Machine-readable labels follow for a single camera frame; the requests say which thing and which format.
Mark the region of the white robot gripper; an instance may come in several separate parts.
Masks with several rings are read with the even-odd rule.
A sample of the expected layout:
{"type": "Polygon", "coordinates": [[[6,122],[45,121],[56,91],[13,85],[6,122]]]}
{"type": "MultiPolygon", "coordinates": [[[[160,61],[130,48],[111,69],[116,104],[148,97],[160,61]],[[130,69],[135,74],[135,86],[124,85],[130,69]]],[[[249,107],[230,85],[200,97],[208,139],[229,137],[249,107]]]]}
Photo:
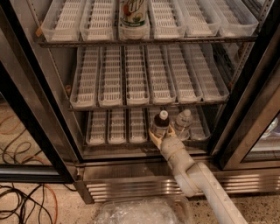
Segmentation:
{"type": "Polygon", "coordinates": [[[167,138],[164,140],[162,137],[155,136],[151,129],[149,129],[149,136],[150,140],[160,150],[173,171],[178,169],[182,172],[186,172],[195,164],[194,160],[187,152],[185,145],[176,136],[176,132],[171,125],[168,126],[166,133],[167,138]]]}

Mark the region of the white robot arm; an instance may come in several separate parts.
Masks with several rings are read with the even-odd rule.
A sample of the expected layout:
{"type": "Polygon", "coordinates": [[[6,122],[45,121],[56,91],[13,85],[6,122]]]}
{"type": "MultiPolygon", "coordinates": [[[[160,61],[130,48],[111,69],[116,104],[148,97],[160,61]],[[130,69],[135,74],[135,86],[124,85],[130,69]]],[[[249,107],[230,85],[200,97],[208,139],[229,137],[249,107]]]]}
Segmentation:
{"type": "Polygon", "coordinates": [[[220,224],[248,224],[210,169],[204,163],[193,160],[172,126],[165,136],[157,137],[151,129],[149,135],[187,198],[202,191],[220,224]]]}

